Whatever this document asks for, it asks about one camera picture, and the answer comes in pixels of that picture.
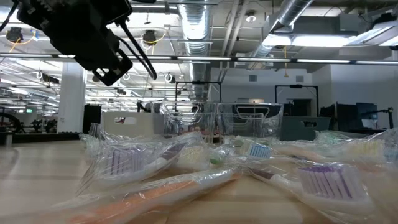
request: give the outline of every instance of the packaged toothbrush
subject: packaged toothbrush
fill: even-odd
[[[195,142],[203,142],[200,133],[106,144],[90,164],[76,194],[100,192],[148,179],[168,168],[185,147]]]
[[[1,223],[127,223],[146,213],[167,213],[240,176],[234,169],[178,175],[101,194],[81,195],[47,211],[9,217]]]

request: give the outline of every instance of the fluorescent light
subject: fluorescent light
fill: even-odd
[[[264,39],[262,44],[269,45],[269,46],[276,46],[276,45],[289,46],[289,45],[292,45],[292,41],[291,41],[290,37],[287,37],[287,36],[269,34]]]
[[[76,55],[58,55],[60,58],[74,58]]]
[[[289,63],[291,59],[284,58],[238,58],[239,62],[284,62]]]
[[[398,65],[398,61],[356,61],[357,65]]]
[[[398,36],[393,37],[384,43],[380,44],[379,46],[397,46],[398,45]]]
[[[153,56],[153,55],[147,55],[149,60],[170,60],[171,56]],[[135,56],[129,55],[129,59],[136,59]]]
[[[25,106],[5,106],[5,108],[9,108],[9,109],[25,109]]]
[[[177,57],[179,60],[218,60],[218,61],[230,61],[230,57],[185,57],[179,56]]]
[[[51,105],[51,106],[58,106],[58,105],[56,105],[55,103],[49,103],[49,102],[45,102],[45,104]]]
[[[23,95],[28,95],[29,93],[25,90],[21,90],[20,88],[14,88],[14,87],[9,87],[9,89],[14,92],[14,93],[18,93],[18,94],[23,94]]]
[[[365,42],[377,37],[378,35],[384,33],[389,30],[391,27],[384,28],[373,28],[363,34],[360,34],[356,37],[350,38],[348,41],[348,45],[356,45],[356,44],[364,44]]]
[[[335,35],[298,35],[292,41],[292,45],[302,47],[342,47],[347,43],[347,37]]]
[[[349,60],[318,60],[318,59],[297,59],[297,62],[302,63],[349,63]]]
[[[0,83],[8,83],[8,84],[11,84],[11,85],[15,85],[16,83],[14,83],[13,81],[10,81],[10,80],[5,80],[5,79],[1,79],[0,80]]]

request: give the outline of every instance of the desk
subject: desk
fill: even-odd
[[[169,215],[150,213],[129,224],[294,224],[332,223],[329,219],[269,184],[244,176],[190,203]]]
[[[78,141],[16,144],[13,151],[2,151],[0,159],[3,166],[0,219],[2,215],[35,212],[73,198],[88,167]],[[152,222],[145,222],[147,217]],[[130,223],[329,224],[331,221],[290,194],[244,176],[170,214],[150,213]]]

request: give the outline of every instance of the blue toothbrush bristles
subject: blue toothbrush bristles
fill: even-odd
[[[272,152],[270,147],[261,144],[252,144],[248,150],[249,156],[259,157],[263,159],[269,159]]]

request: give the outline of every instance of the white toothbrush handle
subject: white toothbrush handle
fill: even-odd
[[[368,196],[365,196],[362,200],[335,200],[304,193],[300,182],[287,180],[280,175],[272,176],[270,181],[280,188],[292,191],[297,194],[304,203],[320,210],[332,210],[354,215],[367,215],[375,209],[372,200]]]
[[[304,193],[302,195],[302,201],[320,210],[332,210],[353,215],[368,215],[375,209],[372,200],[368,196],[362,200],[352,201],[335,200]]]

